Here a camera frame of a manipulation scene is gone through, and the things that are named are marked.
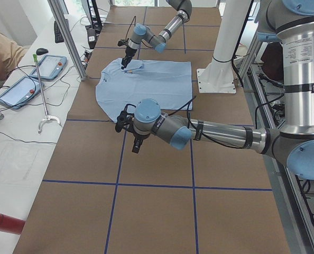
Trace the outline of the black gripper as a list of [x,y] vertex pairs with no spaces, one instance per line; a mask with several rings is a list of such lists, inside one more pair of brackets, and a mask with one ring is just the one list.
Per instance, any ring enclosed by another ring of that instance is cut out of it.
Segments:
[[133,127],[133,134],[134,134],[135,139],[133,142],[132,152],[133,153],[139,153],[140,147],[143,143],[143,140],[147,139],[150,136],[150,131],[149,130],[140,130],[134,126]]
[[125,69],[127,65],[131,62],[132,58],[136,54],[136,49],[131,48],[130,46],[126,46],[125,50],[125,57],[122,59],[121,62],[121,69]]

